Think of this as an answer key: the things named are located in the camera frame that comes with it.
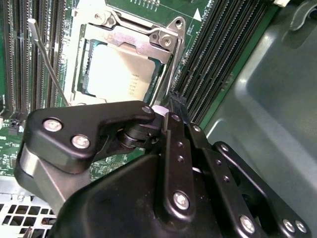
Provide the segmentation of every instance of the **green circuit board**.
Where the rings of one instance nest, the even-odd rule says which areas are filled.
[[[186,37],[185,37],[185,50],[183,53],[183,59],[185,55],[188,55],[192,48],[195,39],[200,33],[199,30],[202,26],[204,19],[207,17],[209,9],[212,7],[213,0],[108,0],[108,5],[121,9],[128,13],[134,14],[146,20],[167,26],[174,18],[182,16],[186,20]],[[70,34],[72,26],[71,9],[77,6],[78,1],[67,0],[65,4],[65,26],[62,38],[62,52],[61,63],[59,64],[59,82],[63,86],[65,82],[67,72],[67,47],[70,43]],[[269,22],[273,17],[273,14],[268,14],[264,21]],[[258,29],[258,35],[255,41],[259,39],[267,24],[261,25]],[[0,96],[4,98],[5,94],[5,73],[4,73],[4,47],[2,42],[3,35],[0,28]],[[250,45],[245,51],[251,52],[255,44]],[[47,71],[44,73],[46,80],[43,82],[44,91],[47,90]],[[32,91],[29,92],[29,97],[35,97]],[[60,97],[57,97],[56,105],[63,106]],[[0,129],[0,175],[13,176],[13,168],[15,166],[16,156],[19,151],[19,146],[22,139],[22,132],[18,135],[10,135],[8,126],[10,125],[10,119],[4,120],[2,128]],[[128,155],[116,155],[109,158],[105,158],[102,161],[95,162],[91,166],[91,179],[95,180],[101,176],[110,173],[111,171],[119,168],[127,162],[133,160],[139,155],[143,154],[142,149],[136,149],[133,153]]]

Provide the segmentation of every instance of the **metal lever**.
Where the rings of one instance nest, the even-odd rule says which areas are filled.
[[[37,24],[36,20],[33,18],[28,19],[28,22],[29,22],[30,30],[32,32],[32,37],[33,37],[36,45],[40,49],[40,52],[41,52],[43,59],[44,59],[44,64],[49,71],[49,74],[52,78],[52,81],[54,82],[54,84],[55,84],[61,98],[63,99],[63,101],[66,103],[67,106],[70,106],[70,104],[67,101],[67,99],[64,95],[64,92],[63,92],[63,90],[58,82],[58,79],[57,79],[56,75],[54,74],[54,70],[50,64],[49,57],[48,57],[48,54],[46,53],[45,46],[40,38],[40,31],[39,31],[38,24]]]

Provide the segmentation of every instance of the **black mechanical linkage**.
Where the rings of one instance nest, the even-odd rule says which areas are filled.
[[[232,148],[184,123],[176,102],[164,116],[140,101],[29,115],[15,177],[57,214],[49,237],[311,237]],[[136,147],[145,154],[89,183],[91,163]]]

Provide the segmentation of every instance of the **silver screw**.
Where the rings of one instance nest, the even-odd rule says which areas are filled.
[[[221,145],[221,148],[224,150],[224,151],[229,151],[228,147],[226,145]]]
[[[89,139],[84,135],[76,135],[71,139],[71,143],[78,149],[86,149],[90,145]]]
[[[172,115],[172,118],[173,118],[175,121],[180,121],[180,118],[179,118],[178,115],[173,114],[173,115]]]
[[[296,224],[297,228],[298,228],[301,232],[303,232],[303,233],[306,233],[306,232],[307,232],[307,230],[306,230],[305,226],[303,225],[303,223],[301,223],[300,221],[295,221],[295,224]]]
[[[255,232],[256,229],[251,220],[247,216],[242,215],[240,217],[240,222],[243,229],[245,229],[248,233],[253,234]]]
[[[200,127],[197,126],[197,125],[194,125],[194,130],[197,131],[197,132],[200,132],[200,131],[201,131]]]
[[[148,106],[142,107],[142,110],[143,110],[144,112],[146,112],[146,113],[152,113],[151,108],[149,108]]]
[[[112,18],[109,18],[108,23],[112,25],[114,23],[114,20]]]
[[[56,132],[62,129],[62,125],[59,121],[55,119],[48,119],[43,123],[43,126],[46,130]]]
[[[165,45],[165,47],[169,47],[172,44],[172,39],[169,35],[164,35],[162,37],[162,42]]]
[[[166,47],[169,47],[170,44],[172,44],[172,41],[170,40],[170,38],[164,39],[164,45],[165,45]]]
[[[174,203],[181,210],[187,210],[189,208],[189,201],[185,194],[182,192],[176,192],[173,196]]]
[[[284,219],[283,224],[288,231],[293,233],[295,232],[295,227],[292,225],[292,223],[290,223],[290,221],[288,221],[287,219]]]
[[[19,202],[22,202],[23,200],[24,200],[24,196],[23,196],[23,195],[19,195],[19,196],[18,196],[18,201],[19,201]]]

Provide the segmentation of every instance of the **ventilation holes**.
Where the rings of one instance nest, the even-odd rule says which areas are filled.
[[[6,216],[2,222],[2,225],[7,225],[11,219],[11,216]]]
[[[25,218],[23,225],[27,227],[32,227],[34,226],[35,220],[36,220],[36,217],[27,217]]]
[[[44,229],[34,229],[32,238],[42,238],[44,236]]]
[[[26,211],[28,210],[28,206],[18,206],[16,210],[16,214],[26,214]]]
[[[20,226],[22,224],[23,218],[24,217],[21,216],[13,217],[10,226]]]
[[[40,207],[32,206],[30,208],[29,215],[38,215],[39,211],[40,211]]]
[[[11,205],[11,207],[10,207],[8,213],[9,213],[9,214],[12,214],[12,213],[14,212],[15,208],[16,208],[16,205]]]
[[[42,219],[41,224],[42,224],[42,225],[50,225],[50,226],[51,226],[51,225],[54,225],[55,221],[56,221],[56,218],[44,217],[44,218]]]
[[[49,210],[48,209],[45,209],[45,208],[43,208],[42,210],[41,210],[41,214],[47,214],[49,212]]]
[[[27,230],[28,230],[27,228],[22,228],[22,229],[20,230],[20,234],[26,233]]]

